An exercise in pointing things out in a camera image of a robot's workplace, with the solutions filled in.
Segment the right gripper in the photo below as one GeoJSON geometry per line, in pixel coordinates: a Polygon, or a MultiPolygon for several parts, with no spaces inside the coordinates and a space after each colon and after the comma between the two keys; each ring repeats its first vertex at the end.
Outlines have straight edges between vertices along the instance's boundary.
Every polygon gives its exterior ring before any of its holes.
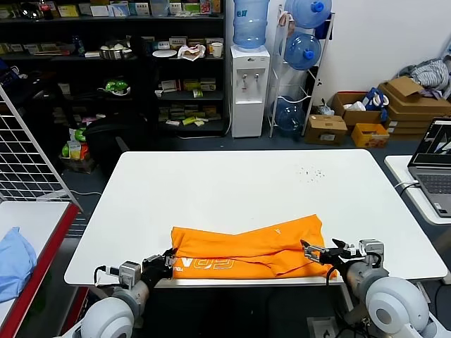
{"type": "Polygon", "coordinates": [[[310,244],[303,239],[300,241],[304,256],[310,261],[320,263],[322,265],[328,264],[339,267],[345,261],[360,258],[360,253],[357,252],[354,245],[349,245],[339,239],[332,239],[337,248],[324,249],[322,246],[310,244]]]}

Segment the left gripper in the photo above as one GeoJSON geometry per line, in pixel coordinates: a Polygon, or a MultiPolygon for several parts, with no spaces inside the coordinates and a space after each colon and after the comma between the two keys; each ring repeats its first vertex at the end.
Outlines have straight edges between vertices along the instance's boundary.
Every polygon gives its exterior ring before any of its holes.
{"type": "Polygon", "coordinates": [[[152,255],[142,262],[142,279],[171,279],[176,248],[166,250],[163,255],[152,255]]]}

